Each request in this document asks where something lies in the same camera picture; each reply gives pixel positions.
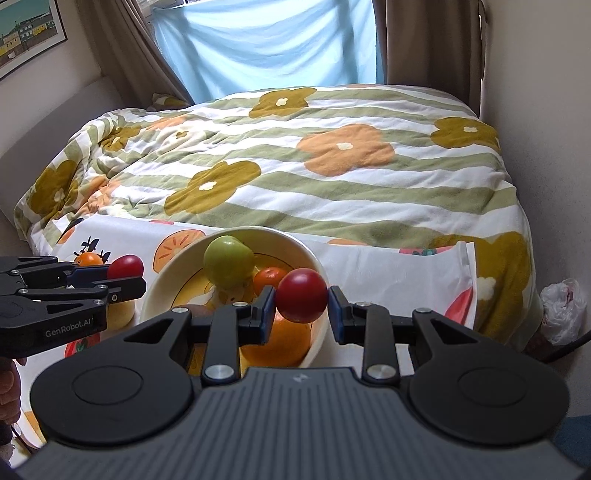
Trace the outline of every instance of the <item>plastic bag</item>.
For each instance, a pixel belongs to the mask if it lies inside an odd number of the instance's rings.
[[[579,335],[587,301],[579,282],[567,278],[553,283],[540,294],[544,303],[544,320],[541,332],[552,345],[566,345]]]

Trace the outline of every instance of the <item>blue curtain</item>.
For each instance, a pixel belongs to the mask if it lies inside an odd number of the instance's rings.
[[[155,8],[152,24],[196,103],[382,78],[372,0],[202,0]]]

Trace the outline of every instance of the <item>picture frame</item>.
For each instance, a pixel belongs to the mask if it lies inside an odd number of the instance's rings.
[[[0,0],[0,80],[66,40],[56,0]]]

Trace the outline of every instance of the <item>comforter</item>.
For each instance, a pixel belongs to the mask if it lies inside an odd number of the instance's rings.
[[[89,215],[263,225],[423,255],[474,242],[475,327],[506,342],[535,303],[529,226],[497,133],[431,89],[299,87],[106,113],[15,210],[38,254]]]

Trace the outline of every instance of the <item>floral comforter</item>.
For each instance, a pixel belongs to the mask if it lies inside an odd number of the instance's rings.
[[[505,342],[535,303],[529,226],[497,133],[435,90],[302,87],[107,113],[72,137],[15,219],[48,254],[71,221],[95,214],[382,247],[474,242],[476,327]]]

